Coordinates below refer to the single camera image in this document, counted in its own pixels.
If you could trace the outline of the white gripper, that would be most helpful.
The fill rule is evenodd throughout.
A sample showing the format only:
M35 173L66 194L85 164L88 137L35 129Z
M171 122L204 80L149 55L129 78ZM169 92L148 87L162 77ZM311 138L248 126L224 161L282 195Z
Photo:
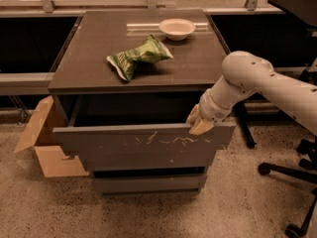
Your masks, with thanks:
M186 119L188 124L193 124L189 133L191 135L204 134L214 127L213 122L222 121L227 115L228 110L220 107L213 100L212 89L209 88L201 95L199 104L192 108Z

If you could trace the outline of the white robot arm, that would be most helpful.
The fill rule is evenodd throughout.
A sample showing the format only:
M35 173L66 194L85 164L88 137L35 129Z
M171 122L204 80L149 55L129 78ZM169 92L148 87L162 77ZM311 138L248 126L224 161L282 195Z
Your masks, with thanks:
M228 54L222 76L200 97L187 117L189 133L201 135L223 121L240 101L259 93L317 135L317 86L274 71L271 63L248 52Z

